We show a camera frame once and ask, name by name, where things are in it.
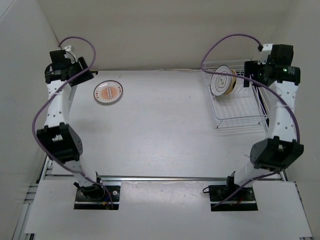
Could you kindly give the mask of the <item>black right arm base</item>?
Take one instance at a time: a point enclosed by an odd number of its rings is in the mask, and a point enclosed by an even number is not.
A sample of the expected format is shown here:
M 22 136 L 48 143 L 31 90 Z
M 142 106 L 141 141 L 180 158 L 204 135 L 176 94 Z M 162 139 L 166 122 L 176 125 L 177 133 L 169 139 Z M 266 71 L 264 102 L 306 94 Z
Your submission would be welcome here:
M 238 187 L 231 185 L 209 185 L 202 190 L 209 195 L 212 212 L 253 212 L 258 211 L 253 187 L 244 187 L 227 201 L 219 204 Z

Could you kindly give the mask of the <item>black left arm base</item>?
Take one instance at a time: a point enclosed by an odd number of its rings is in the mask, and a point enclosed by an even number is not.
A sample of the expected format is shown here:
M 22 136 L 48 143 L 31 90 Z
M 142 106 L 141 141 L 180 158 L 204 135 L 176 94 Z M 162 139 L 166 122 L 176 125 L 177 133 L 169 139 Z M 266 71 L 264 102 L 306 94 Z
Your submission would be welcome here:
M 99 185 L 80 187 L 77 182 L 73 185 L 77 188 L 74 200 L 75 210 L 108 210 L 116 211 L 120 206 L 121 186 L 105 185 L 110 193 Z

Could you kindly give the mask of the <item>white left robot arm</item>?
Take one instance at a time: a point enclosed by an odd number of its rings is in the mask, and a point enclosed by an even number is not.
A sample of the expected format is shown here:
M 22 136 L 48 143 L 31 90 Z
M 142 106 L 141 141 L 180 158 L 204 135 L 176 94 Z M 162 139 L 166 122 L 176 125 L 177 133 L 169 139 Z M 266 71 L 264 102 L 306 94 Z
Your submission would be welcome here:
M 45 106 L 44 126 L 36 131 L 36 139 L 51 160 L 73 174 L 79 191 L 100 200 L 105 188 L 86 176 L 81 166 L 83 143 L 69 123 L 77 85 L 93 79 L 94 75 L 87 69 L 84 58 L 77 58 L 70 46 L 51 51 L 49 55 L 51 64 L 44 71 L 49 103 Z

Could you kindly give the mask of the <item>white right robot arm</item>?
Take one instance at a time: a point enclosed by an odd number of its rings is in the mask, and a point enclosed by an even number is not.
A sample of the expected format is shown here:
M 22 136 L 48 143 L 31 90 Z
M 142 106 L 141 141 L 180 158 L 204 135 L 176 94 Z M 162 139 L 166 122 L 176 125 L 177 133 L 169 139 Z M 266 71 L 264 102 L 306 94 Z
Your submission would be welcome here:
M 267 43 L 258 60 L 244 64 L 245 76 L 270 94 L 270 116 L 265 139 L 252 146 L 249 162 L 231 175 L 233 182 L 224 188 L 230 200 L 238 199 L 253 181 L 287 169 L 304 152 L 294 114 L 301 70 L 292 66 L 293 56 L 292 45 Z

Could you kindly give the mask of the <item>white plate with dark rings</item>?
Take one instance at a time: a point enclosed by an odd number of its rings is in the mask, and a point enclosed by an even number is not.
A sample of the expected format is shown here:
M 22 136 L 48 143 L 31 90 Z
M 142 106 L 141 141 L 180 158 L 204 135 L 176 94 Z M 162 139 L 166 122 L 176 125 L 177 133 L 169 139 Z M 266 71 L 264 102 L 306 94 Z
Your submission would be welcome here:
M 215 97 L 223 96 L 228 90 L 232 77 L 227 65 L 219 66 L 211 76 L 210 90 Z

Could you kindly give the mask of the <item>orange sunburst white plate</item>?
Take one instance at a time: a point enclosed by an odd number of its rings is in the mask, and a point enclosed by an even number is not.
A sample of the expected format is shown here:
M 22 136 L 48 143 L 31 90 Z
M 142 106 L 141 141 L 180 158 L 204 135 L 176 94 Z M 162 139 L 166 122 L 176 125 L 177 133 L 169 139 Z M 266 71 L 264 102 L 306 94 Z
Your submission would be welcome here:
M 94 100 L 101 105 L 113 105 L 123 96 L 123 86 L 115 80 L 99 83 L 93 90 Z

